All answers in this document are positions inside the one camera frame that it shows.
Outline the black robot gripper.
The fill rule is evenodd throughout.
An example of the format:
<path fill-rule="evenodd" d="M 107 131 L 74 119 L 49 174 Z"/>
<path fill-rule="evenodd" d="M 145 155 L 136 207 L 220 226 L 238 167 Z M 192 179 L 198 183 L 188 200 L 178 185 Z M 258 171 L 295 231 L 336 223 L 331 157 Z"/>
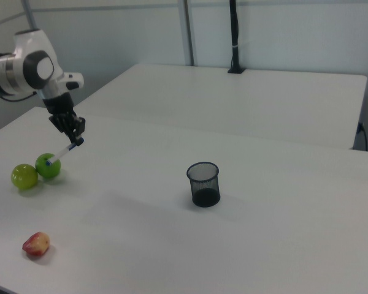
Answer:
<path fill-rule="evenodd" d="M 85 119 L 77 116 L 74 103 L 67 92 L 58 97 L 44 99 L 44 105 L 51 114 L 49 120 L 60 131 L 64 132 L 72 144 L 81 145 L 85 131 Z"/>

